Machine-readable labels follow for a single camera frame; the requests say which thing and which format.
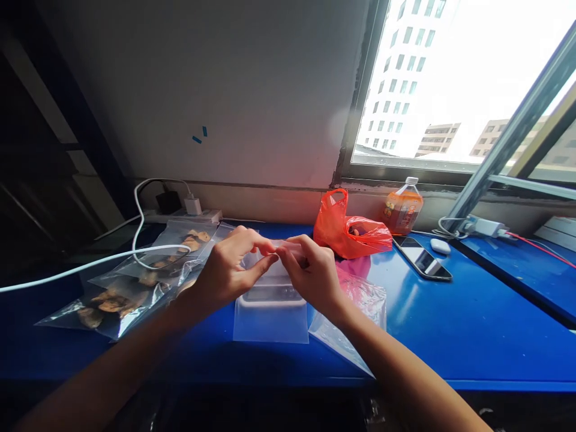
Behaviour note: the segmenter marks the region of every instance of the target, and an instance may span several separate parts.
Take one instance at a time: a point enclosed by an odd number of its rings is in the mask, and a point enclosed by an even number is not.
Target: blue desk
[[[255,227],[270,238],[311,232],[304,226]],[[418,239],[429,247],[428,239]],[[388,331],[455,389],[576,391],[576,336],[459,252],[443,259],[453,283],[418,278],[395,251],[368,261],[368,279],[388,291]],[[77,278],[70,277],[2,295],[0,379],[64,380],[110,346],[93,332],[33,326],[81,292]],[[375,387],[314,338],[309,345],[236,343],[232,328],[229,305],[192,329],[154,378]]]
[[[576,253],[571,250],[546,240],[538,241],[576,262]],[[576,269],[521,240],[467,238],[462,243],[576,326]]]

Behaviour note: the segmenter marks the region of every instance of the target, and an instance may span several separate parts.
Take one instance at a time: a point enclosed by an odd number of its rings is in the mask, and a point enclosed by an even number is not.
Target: person's left hand
[[[242,258],[258,249],[264,258],[251,269],[243,269]],[[275,251],[269,239],[253,229],[238,226],[214,246],[196,283],[178,296],[174,306],[179,319],[187,326],[194,325],[248,292],[278,260]]]

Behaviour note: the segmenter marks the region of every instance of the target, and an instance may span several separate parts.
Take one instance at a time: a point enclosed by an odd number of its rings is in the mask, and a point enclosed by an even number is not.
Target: red plastic bag
[[[344,198],[334,201],[332,195],[342,193]],[[353,259],[392,250],[392,234],[382,222],[361,216],[346,216],[348,191],[336,189],[322,197],[320,211],[314,224],[314,241],[328,246],[342,258]],[[349,233],[358,230],[359,235]]]

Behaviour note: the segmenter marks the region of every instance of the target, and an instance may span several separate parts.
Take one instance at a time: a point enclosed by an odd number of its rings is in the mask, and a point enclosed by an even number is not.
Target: plastic bottle
[[[383,222],[393,235],[406,235],[412,231],[414,222],[424,205],[416,189],[417,177],[408,177],[406,184],[386,198]]]

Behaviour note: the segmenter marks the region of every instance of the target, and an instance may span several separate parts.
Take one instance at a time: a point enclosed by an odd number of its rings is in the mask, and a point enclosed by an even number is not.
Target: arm
[[[265,256],[247,271],[243,256]],[[278,260],[270,240],[240,226],[218,243],[193,287],[30,411],[16,431],[102,430],[188,329],[254,285]]]
[[[300,243],[308,261],[308,266],[301,268],[288,250],[278,249],[294,288],[354,345],[382,384],[387,400],[427,430],[491,430],[436,372],[346,297],[330,249],[318,246],[308,236],[289,241]]]

